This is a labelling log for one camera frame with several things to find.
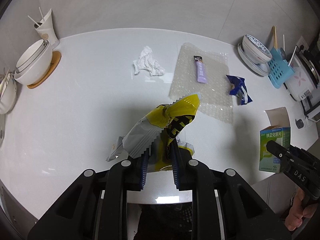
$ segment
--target blue snack packet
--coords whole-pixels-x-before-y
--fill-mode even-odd
[[[241,105],[246,105],[252,102],[252,99],[247,93],[247,87],[244,84],[244,78],[226,75],[230,83],[233,85],[233,89],[229,95],[239,97],[241,99]]]

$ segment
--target toothpaste tube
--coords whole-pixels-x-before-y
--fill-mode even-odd
[[[244,78],[226,75],[232,84],[232,90],[229,95],[236,96],[241,99],[241,105],[246,105],[252,102],[252,99],[247,93],[247,87],[244,84]]]
[[[196,65],[197,65],[198,82],[207,84],[202,57],[201,56],[193,56],[193,57],[195,58]]]

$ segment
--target cardboard box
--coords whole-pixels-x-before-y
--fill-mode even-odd
[[[279,173],[283,170],[280,159],[267,151],[270,140],[276,141],[285,148],[290,147],[290,121],[285,107],[266,110],[270,126],[260,131],[260,161],[259,171]]]

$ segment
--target white plate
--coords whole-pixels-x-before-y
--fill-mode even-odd
[[[257,73],[260,76],[268,76],[270,74],[270,67],[268,63],[265,64],[255,64],[253,63],[248,56],[244,53],[242,44],[238,44],[238,52],[244,63],[252,69],[255,73]]]

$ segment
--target human hand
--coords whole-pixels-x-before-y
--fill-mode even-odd
[[[302,208],[302,200],[305,197],[305,193],[301,188],[298,188],[298,191],[293,199],[293,205],[290,208],[289,215],[285,219],[285,226],[289,231],[295,230],[297,227],[302,224],[302,217],[311,218],[315,213],[318,203],[307,206],[305,209]]]

